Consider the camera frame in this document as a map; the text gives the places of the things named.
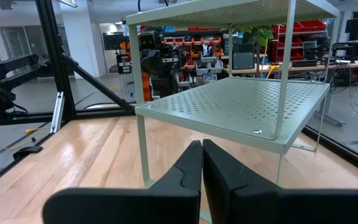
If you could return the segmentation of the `red bin shelving unit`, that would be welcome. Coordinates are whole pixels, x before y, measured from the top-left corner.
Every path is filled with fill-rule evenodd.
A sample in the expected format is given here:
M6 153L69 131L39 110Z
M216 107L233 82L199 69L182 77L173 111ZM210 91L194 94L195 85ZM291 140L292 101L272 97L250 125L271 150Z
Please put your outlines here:
M305 59L306 48L311 44L316 47L316 40L313 40L312 36L323 34L325 31L326 24L321 20L294 22L290 60ZM271 62L283 62L286 33L285 24L273 25L273 40L270 41L269 52Z

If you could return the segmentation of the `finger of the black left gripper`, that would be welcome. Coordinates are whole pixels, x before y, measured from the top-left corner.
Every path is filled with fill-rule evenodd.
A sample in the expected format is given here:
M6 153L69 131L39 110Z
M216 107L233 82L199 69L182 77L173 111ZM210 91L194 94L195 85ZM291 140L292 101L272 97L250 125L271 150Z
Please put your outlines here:
M177 68L181 69L184 67L187 63L187 54L183 49L177 49L177 55L178 55L178 65Z
M145 49L142 51L142 70L149 75L159 75L162 71L160 50Z

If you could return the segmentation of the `pale green perforated metal shelf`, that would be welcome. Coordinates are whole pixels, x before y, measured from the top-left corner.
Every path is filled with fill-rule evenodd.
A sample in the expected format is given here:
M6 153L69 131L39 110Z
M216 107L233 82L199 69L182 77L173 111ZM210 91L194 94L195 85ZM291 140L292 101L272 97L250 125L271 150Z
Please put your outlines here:
M127 16L144 184L154 183L147 157L147 117L285 157L329 90L324 82L289 80L293 25L296 21L334 18L338 14L327 0L192 0ZM159 100L144 101L139 25L221 27L232 32L236 28L281 23L287 28L279 79L229 75Z

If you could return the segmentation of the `green potted plant black pot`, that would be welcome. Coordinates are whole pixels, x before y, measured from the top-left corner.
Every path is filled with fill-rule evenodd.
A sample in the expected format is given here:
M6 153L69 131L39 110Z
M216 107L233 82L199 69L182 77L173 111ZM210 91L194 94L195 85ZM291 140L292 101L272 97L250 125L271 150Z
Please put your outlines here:
M268 49L269 40L273 39L273 28L267 26L241 27L230 30L228 34L241 33L243 35L243 44L252 53L252 65L256 69L255 77L260 78L260 54L265 55Z

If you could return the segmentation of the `silver aluminium bracket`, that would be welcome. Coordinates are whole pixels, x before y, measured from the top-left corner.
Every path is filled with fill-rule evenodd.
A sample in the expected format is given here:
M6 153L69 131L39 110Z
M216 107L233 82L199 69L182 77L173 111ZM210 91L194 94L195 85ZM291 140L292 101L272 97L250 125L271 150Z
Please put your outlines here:
M63 116L64 102L64 92L58 92L50 126L50 133L56 133L60 129Z

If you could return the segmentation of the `dark grey equipment box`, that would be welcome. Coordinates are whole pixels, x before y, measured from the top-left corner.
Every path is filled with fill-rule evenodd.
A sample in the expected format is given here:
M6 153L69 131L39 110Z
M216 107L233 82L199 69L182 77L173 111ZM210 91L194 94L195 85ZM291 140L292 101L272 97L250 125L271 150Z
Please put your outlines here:
M232 65L234 70L253 69L255 66L253 45L235 44Z

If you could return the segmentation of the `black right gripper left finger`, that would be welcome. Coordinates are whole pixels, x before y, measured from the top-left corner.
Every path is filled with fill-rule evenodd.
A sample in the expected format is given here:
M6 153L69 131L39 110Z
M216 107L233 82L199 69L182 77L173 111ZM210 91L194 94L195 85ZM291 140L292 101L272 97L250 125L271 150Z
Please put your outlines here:
M147 189L69 188L42 209L44 224L199 224L203 148L192 141Z

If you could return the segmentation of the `black computer monitor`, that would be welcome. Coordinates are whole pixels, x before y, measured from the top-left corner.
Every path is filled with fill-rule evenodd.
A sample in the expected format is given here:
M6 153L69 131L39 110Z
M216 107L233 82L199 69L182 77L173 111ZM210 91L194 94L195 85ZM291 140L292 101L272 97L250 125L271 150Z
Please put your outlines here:
M349 34L349 41L358 40L358 18L346 22L345 33Z

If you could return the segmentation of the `orange parts bin rack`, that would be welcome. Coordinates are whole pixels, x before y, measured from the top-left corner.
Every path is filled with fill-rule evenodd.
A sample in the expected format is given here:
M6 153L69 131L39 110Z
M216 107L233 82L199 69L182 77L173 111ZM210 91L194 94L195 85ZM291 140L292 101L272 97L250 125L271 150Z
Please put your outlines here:
M164 44L178 49L185 57L175 72L175 83L180 91L214 82L222 72L221 35L166 37Z

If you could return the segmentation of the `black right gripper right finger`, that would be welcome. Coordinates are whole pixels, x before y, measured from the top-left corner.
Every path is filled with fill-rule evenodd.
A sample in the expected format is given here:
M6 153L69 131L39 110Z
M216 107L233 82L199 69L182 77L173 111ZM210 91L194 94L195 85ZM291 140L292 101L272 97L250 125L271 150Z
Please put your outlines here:
M358 224L358 190L284 189L210 139L203 157L213 224Z

